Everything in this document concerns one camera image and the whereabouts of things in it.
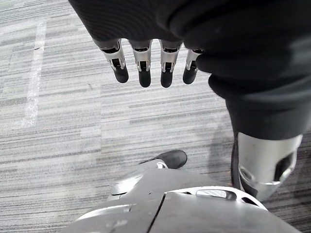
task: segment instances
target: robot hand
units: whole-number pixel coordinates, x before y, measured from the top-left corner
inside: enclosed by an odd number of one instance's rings
[[[169,87],[182,42],[183,80],[198,69],[226,100],[235,146],[235,187],[268,198],[292,172],[311,125],[311,2],[303,0],[69,0],[120,83],[128,80],[120,38],[132,45],[148,87],[151,41],[161,42]]]

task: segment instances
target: gray carpet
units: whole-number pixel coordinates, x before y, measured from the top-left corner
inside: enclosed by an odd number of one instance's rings
[[[0,3],[0,232],[57,232],[102,202],[125,167],[181,149],[183,169],[230,182],[231,123],[224,101],[198,73],[182,82],[182,49],[170,88],[160,85],[159,43],[152,84],[142,88],[131,48],[118,83],[66,0]],[[311,232],[311,133],[294,174],[265,202]]]

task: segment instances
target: robotic finger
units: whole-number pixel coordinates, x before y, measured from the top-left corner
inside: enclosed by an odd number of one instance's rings
[[[104,53],[107,62],[110,63],[118,82],[126,83],[128,81],[128,72],[125,64],[121,39],[115,39],[105,42],[99,42],[94,40],[94,42]]]
[[[134,41],[129,40],[138,69],[139,83],[142,87],[149,87],[151,83],[151,43],[152,40]]]
[[[173,71],[180,50],[182,41],[166,41],[160,40],[161,45],[161,85],[169,87],[173,80]]]
[[[193,83],[198,67],[196,65],[197,57],[202,54],[202,50],[188,50],[186,67],[184,70],[183,81],[185,84]]]

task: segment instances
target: black shoe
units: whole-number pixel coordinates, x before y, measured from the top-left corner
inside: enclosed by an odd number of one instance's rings
[[[156,156],[152,159],[145,160],[139,164],[143,164],[143,163],[155,160],[155,159],[163,160],[163,162],[167,165],[168,168],[178,169],[178,168],[182,167],[183,165],[185,165],[188,158],[187,158],[187,155],[184,151],[172,150],[172,151],[168,151],[168,152],[159,154],[158,156]]]

